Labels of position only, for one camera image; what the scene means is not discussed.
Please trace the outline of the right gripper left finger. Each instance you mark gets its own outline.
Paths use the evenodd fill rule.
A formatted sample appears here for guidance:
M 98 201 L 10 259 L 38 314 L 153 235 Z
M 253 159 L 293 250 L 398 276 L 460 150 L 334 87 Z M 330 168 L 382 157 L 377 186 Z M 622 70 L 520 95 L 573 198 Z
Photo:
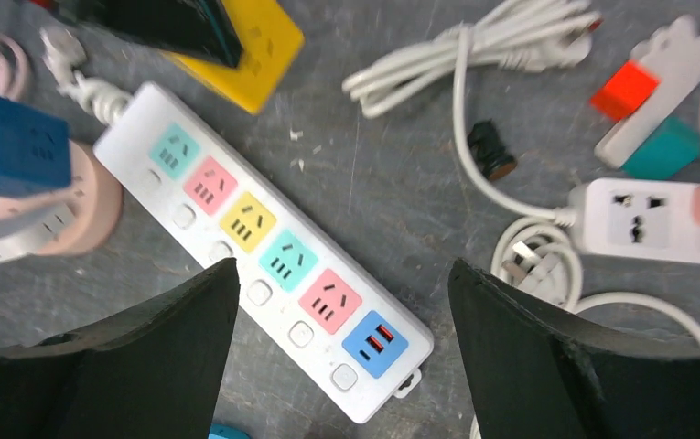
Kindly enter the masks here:
M 0 348 L 0 438 L 205 438 L 239 309 L 236 261 L 30 347 Z

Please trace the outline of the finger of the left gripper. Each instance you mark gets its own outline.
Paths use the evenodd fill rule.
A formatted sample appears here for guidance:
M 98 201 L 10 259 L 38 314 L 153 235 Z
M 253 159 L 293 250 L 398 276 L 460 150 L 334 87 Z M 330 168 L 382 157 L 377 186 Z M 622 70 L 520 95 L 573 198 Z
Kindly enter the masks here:
M 65 22 L 98 27 L 135 44 L 233 69 L 243 54 L 242 42 L 217 0 L 54 1 L 52 13 Z

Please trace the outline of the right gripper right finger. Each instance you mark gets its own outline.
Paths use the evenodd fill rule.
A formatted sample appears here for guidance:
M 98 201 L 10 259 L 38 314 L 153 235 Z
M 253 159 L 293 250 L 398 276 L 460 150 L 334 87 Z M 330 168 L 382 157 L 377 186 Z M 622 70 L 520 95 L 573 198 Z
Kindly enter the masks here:
M 485 438 L 700 438 L 700 348 L 592 323 L 455 260 L 448 297 Z

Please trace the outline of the yellow cube socket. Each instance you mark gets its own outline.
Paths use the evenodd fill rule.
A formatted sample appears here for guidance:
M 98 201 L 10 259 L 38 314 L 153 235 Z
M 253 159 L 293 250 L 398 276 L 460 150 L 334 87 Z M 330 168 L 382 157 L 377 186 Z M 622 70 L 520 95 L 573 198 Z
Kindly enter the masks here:
M 230 0 L 222 5 L 242 43 L 237 68 L 166 52 L 173 64 L 249 114 L 259 113 L 304 45 L 304 35 L 275 0 Z

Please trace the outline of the light blue plug adapter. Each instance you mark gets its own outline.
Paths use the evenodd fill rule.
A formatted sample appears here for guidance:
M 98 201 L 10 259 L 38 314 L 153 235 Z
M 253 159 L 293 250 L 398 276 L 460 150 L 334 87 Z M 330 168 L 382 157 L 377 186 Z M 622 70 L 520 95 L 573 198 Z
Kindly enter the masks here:
M 246 432 L 234 427 L 222 424 L 213 424 L 210 427 L 209 439 L 250 439 Z

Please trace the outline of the white plug adapter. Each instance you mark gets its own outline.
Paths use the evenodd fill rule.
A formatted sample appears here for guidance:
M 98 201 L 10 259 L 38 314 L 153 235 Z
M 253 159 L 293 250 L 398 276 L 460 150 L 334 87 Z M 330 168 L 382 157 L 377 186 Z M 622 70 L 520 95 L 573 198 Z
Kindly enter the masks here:
M 0 264 L 35 254 L 76 220 L 65 202 L 0 220 Z

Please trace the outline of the dark blue cube socket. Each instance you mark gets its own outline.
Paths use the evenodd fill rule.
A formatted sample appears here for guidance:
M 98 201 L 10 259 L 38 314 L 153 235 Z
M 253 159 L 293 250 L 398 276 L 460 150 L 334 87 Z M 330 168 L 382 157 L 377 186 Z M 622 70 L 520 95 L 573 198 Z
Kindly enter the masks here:
M 0 197 L 61 190 L 71 180 L 68 124 L 0 97 Z

